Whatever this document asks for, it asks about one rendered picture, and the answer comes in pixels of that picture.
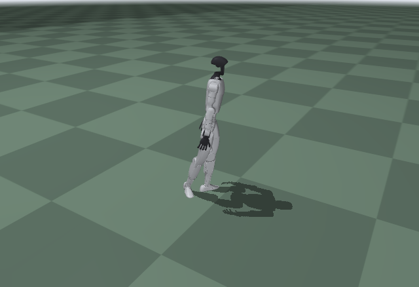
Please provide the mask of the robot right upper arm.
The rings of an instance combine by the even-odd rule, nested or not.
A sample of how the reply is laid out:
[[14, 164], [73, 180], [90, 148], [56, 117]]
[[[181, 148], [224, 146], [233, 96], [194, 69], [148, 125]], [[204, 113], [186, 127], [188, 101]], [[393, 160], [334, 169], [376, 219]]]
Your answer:
[[215, 98], [216, 98], [216, 95], [218, 93], [218, 90], [219, 90], [218, 83], [211, 82], [211, 84], [209, 84], [208, 100], [207, 100], [207, 104], [206, 104], [206, 112], [207, 112], [208, 108], [213, 108], [214, 113], [215, 113], [215, 108], [213, 107], [213, 104], [215, 103]]

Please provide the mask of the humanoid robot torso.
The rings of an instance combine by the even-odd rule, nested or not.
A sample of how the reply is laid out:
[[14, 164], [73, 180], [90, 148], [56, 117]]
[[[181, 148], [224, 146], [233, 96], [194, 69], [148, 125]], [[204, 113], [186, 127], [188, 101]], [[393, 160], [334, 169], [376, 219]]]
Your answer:
[[[216, 98], [215, 98], [215, 103], [213, 104], [213, 107], [215, 108], [215, 113], [213, 114], [213, 121], [212, 121], [212, 125], [211, 125], [212, 126], [211, 131], [213, 131], [214, 128], [215, 128], [215, 125], [216, 125], [216, 114], [219, 112], [219, 110], [221, 108], [221, 103], [222, 103], [223, 95], [225, 93], [224, 80], [222, 78], [221, 78], [221, 80], [218, 80], [218, 79], [219, 79], [219, 77], [216, 77], [216, 79], [210, 79], [209, 78], [209, 81], [207, 83], [207, 89], [206, 89], [206, 104], [207, 104], [207, 100], [208, 100], [208, 87], [209, 87], [209, 85], [211, 84], [211, 82], [218, 83], [218, 85], [219, 85], [219, 90], [218, 90], [218, 93], [217, 93]], [[205, 106], [205, 111], [206, 111], [206, 106]], [[204, 118], [204, 120], [202, 122], [202, 129], [204, 129], [204, 127], [205, 127], [205, 122], [206, 122], [206, 120]]]

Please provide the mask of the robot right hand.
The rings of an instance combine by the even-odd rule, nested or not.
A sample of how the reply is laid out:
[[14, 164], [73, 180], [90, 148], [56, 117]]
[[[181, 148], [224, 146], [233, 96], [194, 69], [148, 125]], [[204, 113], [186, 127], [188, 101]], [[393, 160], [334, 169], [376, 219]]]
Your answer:
[[[210, 145], [210, 142], [209, 142], [209, 136], [210, 136], [210, 134], [209, 134], [209, 136], [205, 136], [204, 135], [204, 133], [205, 133], [205, 130], [204, 130], [204, 132], [203, 132], [203, 138], [200, 140], [200, 144], [199, 144], [199, 146], [197, 147], [197, 148], [199, 148], [200, 147], [200, 145], [201, 145], [201, 147], [200, 147], [200, 149], [201, 150], [204, 150], [204, 148], [205, 148], [205, 146], [206, 146], [206, 148], [205, 148], [205, 150], [207, 149], [207, 146], [209, 145], [209, 147], [211, 146]], [[211, 132], [210, 132], [211, 133]], [[203, 149], [202, 149], [202, 146], [203, 146]]]

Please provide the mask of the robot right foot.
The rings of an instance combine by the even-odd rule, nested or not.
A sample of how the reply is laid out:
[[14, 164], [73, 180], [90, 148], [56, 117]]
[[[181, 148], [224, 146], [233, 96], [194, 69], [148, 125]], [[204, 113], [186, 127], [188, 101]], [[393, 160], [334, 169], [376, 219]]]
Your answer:
[[186, 187], [186, 182], [183, 184], [183, 188], [185, 190], [185, 195], [187, 198], [193, 198], [194, 194], [192, 192], [191, 187], [189, 187], [189, 185]]

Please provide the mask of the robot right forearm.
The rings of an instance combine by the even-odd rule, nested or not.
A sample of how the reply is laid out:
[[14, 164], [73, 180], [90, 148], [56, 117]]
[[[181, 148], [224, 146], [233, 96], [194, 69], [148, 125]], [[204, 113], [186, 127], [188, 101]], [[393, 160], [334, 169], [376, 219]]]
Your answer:
[[213, 114], [214, 114], [214, 109], [213, 108], [208, 108], [207, 112], [206, 112], [206, 116], [205, 116], [205, 136], [209, 136], [210, 135], [210, 131], [212, 129], [212, 121], [213, 121]]

